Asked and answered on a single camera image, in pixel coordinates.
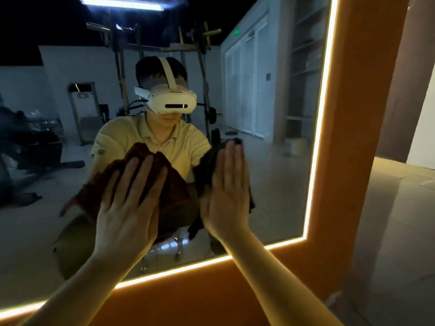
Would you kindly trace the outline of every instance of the shirt collar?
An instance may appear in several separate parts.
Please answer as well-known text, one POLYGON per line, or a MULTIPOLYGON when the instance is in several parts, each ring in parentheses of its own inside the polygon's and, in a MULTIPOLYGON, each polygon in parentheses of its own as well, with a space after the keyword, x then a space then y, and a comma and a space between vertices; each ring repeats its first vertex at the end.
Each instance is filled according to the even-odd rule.
MULTIPOLYGON (((147 124, 147 113, 143 113, 141 115, 141 120, 139 121, 139 134, 142 138, 144 137, 150 137, 153 138, 154 135, 151 132, 150 128, 148 127, 147 124)), ((171 138, 177 138, 178 137, 178 133, 180 132, 180 120, 177 122, 177 124, 175 125, 174 130, 172 131, 172 136, 171 138)))

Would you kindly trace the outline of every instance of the weight machine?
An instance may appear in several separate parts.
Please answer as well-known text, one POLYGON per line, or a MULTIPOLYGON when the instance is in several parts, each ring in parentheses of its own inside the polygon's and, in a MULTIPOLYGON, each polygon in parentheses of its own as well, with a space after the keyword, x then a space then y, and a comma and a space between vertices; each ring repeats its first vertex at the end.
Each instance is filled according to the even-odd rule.
MULTIPOLYGON (((141 102, 140 100, 135 100, 131 103, 128 101, 127 86, 125 82, 125 65, 124 65, 124 50, 135 50, 139 53, 139 59, 144 57, 144 51, 155 52, 155 53, 174 53, 179 52, 181 54, 181 63, 186 68, 186 58, 185 53, 196 52, 198 54, 199 65, 201 68, 201 74, 203 79, 203 95, 204 102, 197 103, 199 106, 204 107, 204 119, 205 119, 205 130, 206 137, 212 146, 220 143, 220 131, 219 128, 213 129, 210 132, 209 124, 215 124, 217 117, 222 116, 222 114, 217 113, 216 109, 210 106, 210 99, 208 96, 209 87, 207 82, 207 77, 205 73, 205 54, 207 50, 211 50, 210 37, 221 33, 220 29, 213 31, 208 30, 207 22, 204 25, 199 25, 196 23, 195 29, 190 32, 184 32, 182 28, 178 27, 178 32, 180 36, 180 46, 170 46, 170 47, 152 47, 144 46, 141 43, 140 36, 140 25, 136 24, 132 29, 130 27, 121 27, 117 25, 112 18, 109 16, 109 25, 103 26, 91 22, 86 23, 86 27, 93 31, 100 32, 104 44, 108 48, 112 48, 115 54, 115 63, 117 68, 117 76, 121 89, 121 96, 123 99, 123 107, 117 113, 118 116, 130 115, 130 111, 143 107, 143 104, 133 105, 134 103, 141 102), (128 43, 127 34, 133 34, 136 39, 136 44, 128 43), (191 38, 191 44, 184 43, 185 38, 191 38)), ((183 115, 183 120, 190 123, 191 115, 183 115)))

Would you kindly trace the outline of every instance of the white vr headset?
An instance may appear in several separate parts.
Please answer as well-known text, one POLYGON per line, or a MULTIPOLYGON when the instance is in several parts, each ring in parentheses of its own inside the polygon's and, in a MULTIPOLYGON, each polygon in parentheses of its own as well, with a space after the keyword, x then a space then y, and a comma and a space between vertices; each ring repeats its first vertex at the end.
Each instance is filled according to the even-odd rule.
POLYGON ((158 114, 192 113, 196 107, 196 94, 188 88, 177 85, 171 67, 166 58, 159 57, 167 79, 167 85, 158 85, 146 90, 135 87, 147 109, 158 114))

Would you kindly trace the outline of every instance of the beige polo shirt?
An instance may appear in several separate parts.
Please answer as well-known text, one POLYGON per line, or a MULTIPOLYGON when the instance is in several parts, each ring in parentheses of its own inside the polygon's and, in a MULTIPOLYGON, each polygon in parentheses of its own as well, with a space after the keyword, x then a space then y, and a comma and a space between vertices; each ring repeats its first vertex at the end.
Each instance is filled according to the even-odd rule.
POLYGON ((145 113, 118 117, 106 123, 97 134, 91 154, 104 156, 109 162, 124 158, 134 143, 146 143, 151 152, 160 151, 171 165, 187 179, 192 166, 210 149, 204 134, 194 125, 179 120, 172 137, 159 144, 151 133, 145 113))

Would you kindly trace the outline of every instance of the hand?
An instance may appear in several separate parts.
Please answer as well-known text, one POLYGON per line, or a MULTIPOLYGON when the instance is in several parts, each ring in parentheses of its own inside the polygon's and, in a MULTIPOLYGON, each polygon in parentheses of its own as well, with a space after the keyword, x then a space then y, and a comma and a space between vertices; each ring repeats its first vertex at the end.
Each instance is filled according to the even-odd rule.
POLYGON ((128 192, 138 163, 137 158, 128 162, 114 195, 119 172, 112 175, 97 218, 97 235, 91 259, 120 272, 128 272, 149 251, 157 237, 158 201, 167 169, 161 169, 153 187, 139 205, 153 157, 145 158, 128 192))
POLYGON ((201 197, 205 228, 222 243, 249 230, 249 197, 249 172, 242 146, 229 141, 218 153, 212 187, 201 197))

